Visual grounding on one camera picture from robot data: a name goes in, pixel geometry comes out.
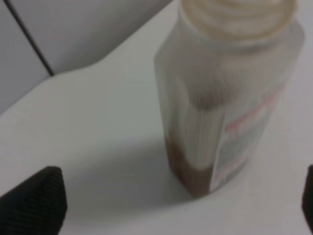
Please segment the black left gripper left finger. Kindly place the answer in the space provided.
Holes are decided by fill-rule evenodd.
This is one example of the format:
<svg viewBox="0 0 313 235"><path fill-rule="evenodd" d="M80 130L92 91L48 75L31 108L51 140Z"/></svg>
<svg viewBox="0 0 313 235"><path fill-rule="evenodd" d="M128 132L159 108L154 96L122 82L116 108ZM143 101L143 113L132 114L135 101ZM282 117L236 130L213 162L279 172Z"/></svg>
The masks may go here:
<svg viewBox="0 0 313 235"><path fill-rule="evenodd" d="M66 212L62 170L47 166L0 197L0 233L57 235Z"/></svg>

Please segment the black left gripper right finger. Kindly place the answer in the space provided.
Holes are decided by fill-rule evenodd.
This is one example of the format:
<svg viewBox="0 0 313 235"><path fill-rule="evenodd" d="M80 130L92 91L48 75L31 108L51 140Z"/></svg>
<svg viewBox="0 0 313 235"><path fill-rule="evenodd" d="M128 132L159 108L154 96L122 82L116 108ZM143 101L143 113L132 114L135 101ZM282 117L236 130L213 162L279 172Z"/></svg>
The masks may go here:
<svg viewBox="0 0 313 235"><path fill-rule="evenodd" d="M308 167L305 186L302 195L302 211L307 225L313 233L313 165Z"/></svg>

